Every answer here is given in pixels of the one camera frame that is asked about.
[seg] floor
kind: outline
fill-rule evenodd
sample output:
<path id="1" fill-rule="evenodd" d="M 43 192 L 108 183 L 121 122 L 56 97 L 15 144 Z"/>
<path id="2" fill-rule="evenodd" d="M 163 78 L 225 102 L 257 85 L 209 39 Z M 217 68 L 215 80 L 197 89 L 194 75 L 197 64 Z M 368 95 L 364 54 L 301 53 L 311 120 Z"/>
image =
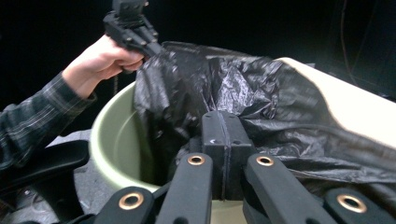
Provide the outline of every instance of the floor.
<path id="1" fill-rule="evenodd" d="M 58 137 L 51 145 L 77 139 L 89 139 L 91 131 L 71 133 L 66 137 Z M 115 192 L 100 176 L 92 159 L 83 167 L 75 171 L 76 188 L 80 203 L 86 214 L 97 214 L 107 200 Z M 30 189 L 24 189 L 17 202 L 19 210 L 7 214 L 1 224 L 16 224 L 33 220 L 42 224 L 54 223 L 58 219 L 39 196 Z"/>

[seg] black mechanical device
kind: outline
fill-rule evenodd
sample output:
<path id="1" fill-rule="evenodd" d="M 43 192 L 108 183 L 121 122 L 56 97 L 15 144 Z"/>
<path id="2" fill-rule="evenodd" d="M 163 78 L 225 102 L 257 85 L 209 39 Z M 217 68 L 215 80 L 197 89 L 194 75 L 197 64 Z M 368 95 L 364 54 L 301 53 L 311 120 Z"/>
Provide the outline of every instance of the black mechanical device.
<path id="1" fill-rule="evenodd" d="M 134 49 L 147 57 L 161 52 L 158 33 L 143 15 L 147 0 L 113 0 L 113 11 L 105 18 L 106 34 L 120 47 Z"/>
<path id="2" fill-rule="evenodd" d="M 106 33 L 121 47 L 151 57 L 161 52 L 157 32 L 143 16 L 146 0 L 113 0 Z M 94 223 L 210 223 L 212 200 L 243 201 L 247 223 L 396 223 L 391 215 L 351 189 L 324 199 L 309 193 L 277 158 L 257 153 L 239 118 L 211 111 L 202 117 L 202 138 L 171 182 L 151 193 L 129 187 L 116 192 Z"/>

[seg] dark background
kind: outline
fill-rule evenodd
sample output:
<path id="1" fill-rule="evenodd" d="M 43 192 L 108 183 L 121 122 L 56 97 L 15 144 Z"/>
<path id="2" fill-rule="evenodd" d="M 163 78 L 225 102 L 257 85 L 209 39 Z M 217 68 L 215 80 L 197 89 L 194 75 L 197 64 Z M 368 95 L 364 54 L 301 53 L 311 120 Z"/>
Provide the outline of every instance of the dark background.
<path id="1" fill-rule="evenodd" d="M 392 100 L 396 97 L 396 1 L 349 0 L 344 21 L 346 70 L 340 41 L 344 1 L 150 0 L 145 14 L 166 40 L 290 57 Z M 104 33 L 109 0 L 0 1 L 0 110 L 39 91 Z M 134 75 L 120 76 L 122 88 Z M 90 129 L 113 96 L 99 102 L 64 134 Z"/>

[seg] bin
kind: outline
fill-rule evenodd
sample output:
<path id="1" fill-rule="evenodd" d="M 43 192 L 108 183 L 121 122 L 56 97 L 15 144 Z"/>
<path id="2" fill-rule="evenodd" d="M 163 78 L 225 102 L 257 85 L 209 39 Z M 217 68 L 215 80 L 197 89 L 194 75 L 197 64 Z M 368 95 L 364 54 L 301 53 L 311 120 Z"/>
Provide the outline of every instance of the bin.
<path id="1" fill-rule="evenodd" d="M 393 131 L 396 104 L 293 59 L 279 60 L 315 83 L 332 116 L 344 129 L 396 148 Z M 99 113 L 92 126 L 91 154 L 114 190 L 136 186 L 154 191 L 158 186 L 149 183 L 153 159 L 133 110 L 133 94 L 134 83 L 120 91 Z M 246 223 L 242 203 L 214 201 L 211 220 L 212 223 Z"/>

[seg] plastic bag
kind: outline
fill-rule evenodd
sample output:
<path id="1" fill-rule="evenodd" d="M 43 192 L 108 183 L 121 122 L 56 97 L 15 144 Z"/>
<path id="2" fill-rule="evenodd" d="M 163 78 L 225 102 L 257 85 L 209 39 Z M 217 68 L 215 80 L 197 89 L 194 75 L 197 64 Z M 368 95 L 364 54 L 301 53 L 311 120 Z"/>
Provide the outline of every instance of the plastic bag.
<path id="1" fill-rule="evenodd" d="M 146 127 L 157 184 L 212 110 L 237 115 L 261 153 L 277 156 L 318 196 L 350 186 L 396 211 L 396 151 L 343 130 L 315 84 L 281 61 L 192 44 L 167 51 L 137 73 L 134 107 Z"/>

